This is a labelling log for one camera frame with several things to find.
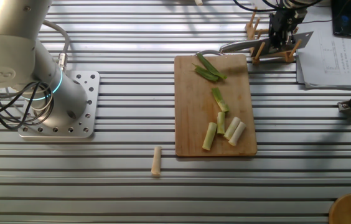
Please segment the smartphone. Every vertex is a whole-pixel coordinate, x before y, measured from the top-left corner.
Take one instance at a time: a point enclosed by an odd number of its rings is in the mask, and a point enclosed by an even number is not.
[[[351,0],[332,0],[333,34],[351,37]]]

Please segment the wooden cutting board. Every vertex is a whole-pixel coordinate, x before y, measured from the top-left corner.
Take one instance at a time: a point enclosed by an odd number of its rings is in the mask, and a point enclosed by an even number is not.
[[[196,56],[175,58],[175,153],[178,156],[253,156],[257,153],[257,142],[246,56],[206,58],[228,78],[212,83],[194,72],[192,63],[204,67]],[[246,129],[235,147],[222,134],[217,134],[211,151],[207,151],[202,145],[208,124],[217,123],[217,113],[221,112],[212,95],[215,87],[220,89],[230,107],[225,117],[225,129],[236,116],[246,124]]]

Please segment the white paper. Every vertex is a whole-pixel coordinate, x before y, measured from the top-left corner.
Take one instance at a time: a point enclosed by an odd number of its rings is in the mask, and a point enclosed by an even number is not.
[[[310,7],[304,22],[332,19],[329,7]],[[332,22],[301,24],[299,32],[314,31],[305,48],[298,50],[308,88],[351,89],[351,38],[335,37]]]
[[[305,84],[304,76],[302,74],[302,68],[301,68],[300,59],[299,59],[299,55],[298,54],[296,54],[296,81],[298,83]]]

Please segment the metal mounting plate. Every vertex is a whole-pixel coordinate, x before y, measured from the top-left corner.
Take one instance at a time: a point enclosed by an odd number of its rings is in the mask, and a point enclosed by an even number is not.
[[[90,71],[67,71],[66,73],[68,77],[76,80],[82,85],[87,93],[87,100],[91,100],[91,104],[87,104],[83,115],[68,126],[48,127],[44,125],[44,123],[37,126],[23,126],[18,129],[18,133],[21,137],[27,139],[87,138],[93,134],[96,103],[98,101],[98,88],[100,86],[100,74],[98,72]]]

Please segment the green onion piece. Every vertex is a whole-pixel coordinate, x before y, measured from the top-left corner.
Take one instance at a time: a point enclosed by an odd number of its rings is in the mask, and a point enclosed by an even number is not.
[[[225,131],[224,137],[228,140],[231,139],[233,133],[235,132],[236,128],[240,123],[240,118],[234,117],[229,125],[227,131]]]
[[[213,93],[213,96],[215,98],[215,101],[217,102],[217,104],[221,108],[221,111],[228,112],[230,110],[230,108],[223,100],[223,96],[221,95],[220,90],[218,88],[212,88],[212,93]]]
[[[202,68],[199,65],[195,65],[195,72],[198,73],[199,75],[203,76],[205,79],[216,82],[218,80],[218,77],[211,74],[208,70]]]
[[[213,143],[213,140],[214,140],[215,130],[216,129],[217,129],[217,124],[216,123],[210,122],[208,124],[206,138],[203,141],[202,148],[210,151],[210,148],[212,147],[212,143]]]
[[[225,113],[218,112],[217,115],[217,134],[225,134]]]
[[[201,53],[198,54],[198,58],[211,74],[216,75],[222,79],[227,78],[226,75],[221,74]]]
[[[238,127],[236,128],[235,132],[232,134],[231,139],[228,141],[232,146],[236,146],[239,137],[241,136],[243,130],[245,130],[246,125],[241,121],[239,122]]]

